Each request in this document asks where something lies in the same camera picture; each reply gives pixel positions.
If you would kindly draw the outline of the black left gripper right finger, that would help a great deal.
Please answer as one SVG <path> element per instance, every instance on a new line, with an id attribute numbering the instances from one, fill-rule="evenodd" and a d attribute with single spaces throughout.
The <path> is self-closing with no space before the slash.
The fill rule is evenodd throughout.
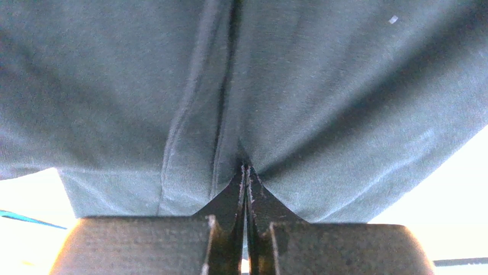
<path id="1" fill-rule="evenodd" d="M 433 274 L 434 265 L 400 225 L 310 223 L 246 166 L 251 274 Z"/>

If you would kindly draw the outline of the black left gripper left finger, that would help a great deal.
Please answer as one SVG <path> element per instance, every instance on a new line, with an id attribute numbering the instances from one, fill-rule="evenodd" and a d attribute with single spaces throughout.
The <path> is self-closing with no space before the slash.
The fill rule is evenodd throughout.
<path id="1" fill-rule="evenodd" d="M 246 166 L 189 217 L 86 217 L 50 274 L 240 274 Z"/>

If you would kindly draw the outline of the black t shirt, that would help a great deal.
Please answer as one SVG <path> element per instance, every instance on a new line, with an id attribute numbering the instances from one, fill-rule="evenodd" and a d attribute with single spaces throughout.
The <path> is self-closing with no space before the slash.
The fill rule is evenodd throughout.
<path id="1" fill-rule="evenodd" d="M 191 215 L 242 162 L 365 222 L 487 125 L 486 1 L 2 1 L 1 179 Z"/>

